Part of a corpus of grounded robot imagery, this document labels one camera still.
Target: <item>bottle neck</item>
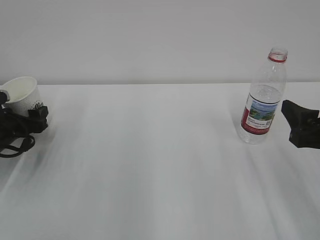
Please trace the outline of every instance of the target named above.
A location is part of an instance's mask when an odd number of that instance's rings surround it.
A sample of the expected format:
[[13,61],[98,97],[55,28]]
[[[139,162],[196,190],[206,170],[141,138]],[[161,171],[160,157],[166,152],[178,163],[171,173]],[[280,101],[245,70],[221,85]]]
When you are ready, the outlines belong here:
[[286,62],[286,61],[277,61],[277,60],[274,60],[270,57],[268,57],[268,61],[271,63],[274,63],[274,64],[284,64]]
[[276,50],[271,50],[268,56],[269,60],[275,63],[283,64],[287,60],[287,54]]

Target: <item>white table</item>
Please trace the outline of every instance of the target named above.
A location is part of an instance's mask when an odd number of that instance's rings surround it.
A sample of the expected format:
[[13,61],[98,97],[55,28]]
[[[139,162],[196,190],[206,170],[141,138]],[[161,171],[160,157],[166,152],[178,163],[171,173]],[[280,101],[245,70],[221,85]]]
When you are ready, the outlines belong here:
[[[242,142],[248,90],[41,86],[49,128],[0,159],[0,239],[319,240],[320,150],[292,145],[280,112]],[[284,99],[320,109],[319,93],[289,83]]]

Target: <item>bottle label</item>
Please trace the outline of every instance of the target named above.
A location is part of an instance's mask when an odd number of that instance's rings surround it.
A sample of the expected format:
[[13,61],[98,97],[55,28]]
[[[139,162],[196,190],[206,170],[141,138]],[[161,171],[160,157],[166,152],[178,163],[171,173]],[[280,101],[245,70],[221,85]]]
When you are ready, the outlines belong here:
[[250,94],[246,100],[241,126],[249,133],[263,135],[269,132],[279,102],[265,103]]

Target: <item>cup rim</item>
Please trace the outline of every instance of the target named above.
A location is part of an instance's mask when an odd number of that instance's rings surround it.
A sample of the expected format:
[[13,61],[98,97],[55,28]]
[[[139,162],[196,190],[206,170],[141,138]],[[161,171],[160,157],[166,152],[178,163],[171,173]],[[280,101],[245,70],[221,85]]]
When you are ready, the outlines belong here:
[[23,100],[23,99],[25,99],[26,97],[28,97],[35,89],[36,89],[36,87],[37,87],[37,80],[34,78],[34,77],[32,77],[32,76],[20,76],[20,77],[16,77],[16,78],[14,78],[14,79],[11,79],[11,80],[9,80],[9,81],[7,81],[5,84],[3,84],[1,87],[0,87],[0,90],[1,89],[4,89],[4,86],[6,86],[6,85],[9,85],[10,83],[12,83],[12,82],[14,82],[14,81],[17,81],[17,80],[20,80],[20,79],[25,79],[25,78],[27,78],[27,79],[31,79],[32,81],[33,81],[33,83],[34,83],[34,86],[33,86],[33,88],[30,90],[30,91],[28,91],[28,93],[25,95],[25,96],[23,96],[23,97],[21,97],[21,98],[18,98],[17,100],[14,100],[14,101],[7,101],[7,102],[5,102],[4,104],[15,104],[15,103],[17,103],[17,102],[20,102],[21,100]]

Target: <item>bottle label picture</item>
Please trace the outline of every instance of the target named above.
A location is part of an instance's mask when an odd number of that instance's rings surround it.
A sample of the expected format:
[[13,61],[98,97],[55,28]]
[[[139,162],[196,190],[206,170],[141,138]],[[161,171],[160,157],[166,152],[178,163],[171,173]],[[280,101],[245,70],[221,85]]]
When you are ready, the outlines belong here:
[[242,127],[251,134],[266,134],[274,119],[278,103],[261,102],[249,94],[241,120]]

